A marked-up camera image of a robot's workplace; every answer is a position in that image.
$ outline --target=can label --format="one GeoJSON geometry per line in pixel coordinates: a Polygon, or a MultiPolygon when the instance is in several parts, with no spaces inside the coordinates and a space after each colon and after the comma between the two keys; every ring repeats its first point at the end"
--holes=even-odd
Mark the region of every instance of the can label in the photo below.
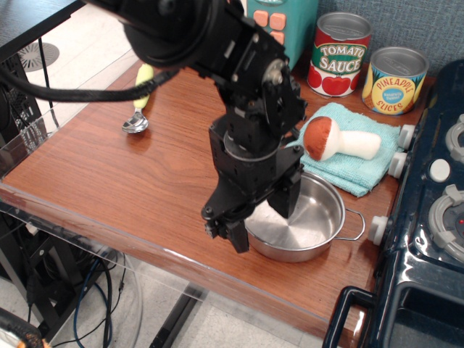
{"type": "Polygon", "coordinates": [[[362,101],[381,114],[404,114],[417,102],[425,77],[425,73],[407,78],[388,75],[370,63],[362,101]]]}
{"type": "Polygon", "coordinates": [[[356,89],[370,36],[336,41],[317,29],[308,83],[326,96],[346,96],[356,89]]]}

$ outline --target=yellow spoon handle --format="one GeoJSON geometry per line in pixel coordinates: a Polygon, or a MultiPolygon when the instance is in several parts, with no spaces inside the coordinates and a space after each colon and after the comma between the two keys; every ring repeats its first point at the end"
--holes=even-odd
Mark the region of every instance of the yellow spoon handle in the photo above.
{"type": "MultiPolygon", "coordinates": [[[[142,64],[142,66],[138,69],[136,86],[141,85],[143,82],[151,80],[153,76],[153,67],[149,64],[142,64]]],[[[150,95],[147,95],[143,98],[134,100],[133,106],[136,107],[136,109],[143,109],[146,106],[146,103],[148,103],[149,97],[150,95]]]]}

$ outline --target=pot handle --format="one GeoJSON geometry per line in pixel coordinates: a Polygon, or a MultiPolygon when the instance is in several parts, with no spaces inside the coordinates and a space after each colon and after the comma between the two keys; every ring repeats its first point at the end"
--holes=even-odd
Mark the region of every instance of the pot handle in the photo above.
{"type": "Polygon", "coordinates": [[[358,234],[356,237],[354,238],[347,238],[347,237],[335,237],[334,239],[338,239],[340,241],[357,241],[359,238],[361,238],[361,236],[363,235],[364,231],[365,231],[365,218],[364,218],[364,215],[360,212],[357,212],[356,210],[353,210],[353,209],[349,209],[349,208],[346,208],[346,210],[348,212],[353,212],[355,214],[358,214],[360,217],[361,217],[361,220],[362,220],[362,229],[361,229],[361,232],[360,234],[358,234]]]}

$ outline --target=wooden table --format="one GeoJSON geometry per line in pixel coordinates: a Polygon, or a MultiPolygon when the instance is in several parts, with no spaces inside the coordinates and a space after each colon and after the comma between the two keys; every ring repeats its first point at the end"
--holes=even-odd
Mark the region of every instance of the wooden table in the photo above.
{"type": "MultiPolygon", "coordinates": [[[[138,67],[132,66],[110,88],[133,86],[138,67]]],[[[415,111],[392,117],[371,112],[362,103],[365,69],[356,92],[333,99],[312,92],[302,77],[305,69],[295,75],[309,102],[308,116],[338,102],[382,123],[416,124],[433,83],[426,79],[415,111]]],[[[237,254],[228,241],[212,240],[204,232],[200,211],[217,181],[208,127],[223,112],[213,82],[191,70],[150,99],[144,110],[150,126],[144,133],[121,131],[133,113],[132,103],[90,104],[4,178],[0,197],[323,337],[342,288],[372,289],[378,247],[365,234],[356,242],[334,241],[317,259],[289,264],[253,249],[237,254]]],[[[363,198],[339,191],[345,205],[361,211],[369,226],[374,215],[389,215],[397,188],[397,180],[386,175],[363,198]]],[[[359,218],[347,216],[341,236],[355,236],[359,229],[359,218]]],[[[351,331],[356,322],[349,324],[351,331]]]]}

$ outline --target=mushroom cap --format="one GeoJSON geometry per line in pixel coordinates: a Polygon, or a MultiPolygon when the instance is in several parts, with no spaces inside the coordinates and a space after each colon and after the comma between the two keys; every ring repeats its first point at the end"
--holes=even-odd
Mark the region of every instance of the mushroom cap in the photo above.
{"type": "Polygon", "coordinates": [[[327,116],[313,118],[303,135],[304,148],[309,156],[316,161],[332,157],[336,152],[332,139],[338,130],[336,122],[327,116]]]}

